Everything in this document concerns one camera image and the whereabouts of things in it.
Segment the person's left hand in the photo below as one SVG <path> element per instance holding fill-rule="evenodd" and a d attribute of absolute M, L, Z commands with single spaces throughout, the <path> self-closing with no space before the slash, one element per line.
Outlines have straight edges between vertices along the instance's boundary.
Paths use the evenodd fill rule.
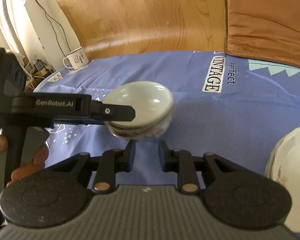
<path fill-rule="evenodd" d="M 8 141 L 7 150 L 0 154 L 0 192 L 10 181 L 12 172 L 30 162 L 34 153 L 45 144 L 49 132 L 40 127 L 6 126 L 0 134 Z"/>

